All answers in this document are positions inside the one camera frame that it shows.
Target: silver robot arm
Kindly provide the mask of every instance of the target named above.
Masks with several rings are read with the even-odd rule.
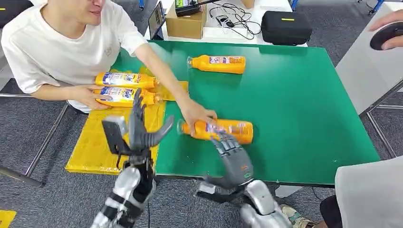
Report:
[[[155,181],[152,180],[150,191],[140,192],[141,179],[138,168],[125,168],[117,177],[115,187],[96,215],[91,228],[132,227],[155,191]]]
[[[253,165],[248,153],[236,139],[224,131],[216,131],[219,141],[211,139],[224,163],[226,175],[221,178],[205,176],[196,195],[219,203],[229,202],[242,193],[250,199],[240,209],[242,219],[252,228],[291,228],[287,216],[273,199],[267,185],[253,178]],[[216,187],[236,189],[229,195],[215,192]]]
[[[91,228],[131,228],[136,218],[155,191],[153,160],[150,147],[156,146],[173,126],[173,116],[156,132],[149,133],[144,126],[144,108],[141,107],[141,90],[134,95],[133,109],[128,126],[122,116],[109,116],[102,121],[109,150],[129,156],[116,179],[112,192],[96,215]],[[122,136],[129,133],[129,145]]]
[[[250,182],[244,194],[252,201],[243,204],[240,209],[241,218],[252,228],[291,228],[287,216],[281,212],[278,203],[273,199],[267,185],[261,180]]]

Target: gray cloth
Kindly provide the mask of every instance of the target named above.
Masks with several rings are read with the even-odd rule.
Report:
[[[343,228],[403,227],[403,156],[340,167],[336,196]]]

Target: cardboard box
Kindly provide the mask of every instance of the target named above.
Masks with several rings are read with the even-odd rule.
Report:
[[[203,27],[207,20],[206,5],[201,6],[202,11],[188,17],[177,17],[175,2],[166,15],[166,28],[168,36],[201,39]]]
[[[255,0],[241,0],[245,8],[250,9],[255,5]]]

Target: white t-shirt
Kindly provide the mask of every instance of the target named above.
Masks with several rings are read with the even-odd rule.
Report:
[[[338,168],[336,196],[343,228],[402,228],[403,156]]]
[[[78,39],[56,32],[42,17],[44,4],[33,6],[3,28],[1,45],[20,89],[27,94],[41,85],[92,85],[95,76],[107,72],[120,47],[131,56],[147,41],[123,8],[106,0],[101,24],[87,25]],[[69,101],[83,112],[90,110]]]

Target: orange bottle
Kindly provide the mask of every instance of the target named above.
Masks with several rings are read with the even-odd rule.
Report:
[[[246,59],[243,56],[208,56],[189,57],[188,66],[202,71],[243,74]]]
[[[93,90],[96,94],[110,96],[110,100],[96,99],[101,104],[111,107],[133,107],[134,94],[137,89],[119,88],[119,87],[104,87],[103,89]],[[143,104],[153,105],[162,101],[161,97],[156,93],[141,90]]]
[[[150,77],[146,74],[103,72],[96,76],[95,84],[99,86],[149,89],[157,87],[159,82],[155,77]]]
[[[210,137],[213,137],[218,140],[214,129],[225,130],[226,133],[233,135],[240,144],[250,144],[253,139],[253,124],[247,121],[218,119],[217,127],[204,121],[196,121],[194,129],[193,138],[196,139],[210,140]],[[178,132],[190,135],[189,126],[185,121],[178,122]]]

